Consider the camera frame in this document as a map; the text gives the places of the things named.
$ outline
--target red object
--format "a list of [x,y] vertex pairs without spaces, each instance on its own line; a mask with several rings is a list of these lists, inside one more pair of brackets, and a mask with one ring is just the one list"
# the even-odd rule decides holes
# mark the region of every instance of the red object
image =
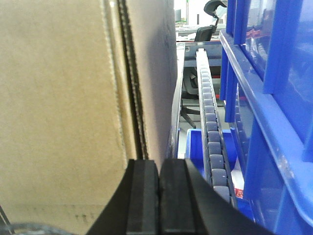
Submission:
[[243,198],[244,191],[242,189],[235,188],[235,195],[236,197]]

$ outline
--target office chair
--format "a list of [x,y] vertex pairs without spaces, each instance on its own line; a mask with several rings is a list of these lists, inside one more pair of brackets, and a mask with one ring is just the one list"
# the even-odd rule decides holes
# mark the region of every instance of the office chair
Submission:
[[219,17],[216,14],[216,9],[219,7],[227,7],[226,0],[210,0],[204,6],[204,12],[210,16],[213,16],[216,21],[215,25],[200,27],[197,30],[195,42],[202,42],[202,41],[210,41],[213,33],[215,33],[217,29],[217,24],[219,23]]

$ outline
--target cardboard box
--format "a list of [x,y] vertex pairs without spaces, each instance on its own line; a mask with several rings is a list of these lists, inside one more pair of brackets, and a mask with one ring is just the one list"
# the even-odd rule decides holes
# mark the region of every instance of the cardboard box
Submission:
[[117,1],[0,3],[0,204],[10,222],[84,234],[118,186],[138,133],[158,165],[176,79],[173,3],[129,0],[138,130]]

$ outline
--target blue plastic bin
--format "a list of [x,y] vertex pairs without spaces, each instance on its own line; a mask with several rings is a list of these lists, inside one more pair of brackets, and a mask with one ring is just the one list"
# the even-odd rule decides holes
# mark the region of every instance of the blue plastic bin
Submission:
[[220,99],[257,223],[313,234],[313,1],[228,0]]
[[201,129],[188,129],[185,158],[189,158],[205,179]]

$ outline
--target chair leg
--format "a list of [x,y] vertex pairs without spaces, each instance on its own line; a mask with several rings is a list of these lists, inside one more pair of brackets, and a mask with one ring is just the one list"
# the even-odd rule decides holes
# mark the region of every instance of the chair leg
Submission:
[[194,109],[188,109],[188,108],[185,108],[186,110],[186,113],[187,114],[196,114],[196,115],[200,115],[200,110],[194,110]]
[[186,107],[182,107],[181,108],[181,116],[189,123],[189,125],[192,126],[193,129],[196,129],[196,125],[195,123],[191,120],[191,118],[187,115],[187,112],[186,112]]

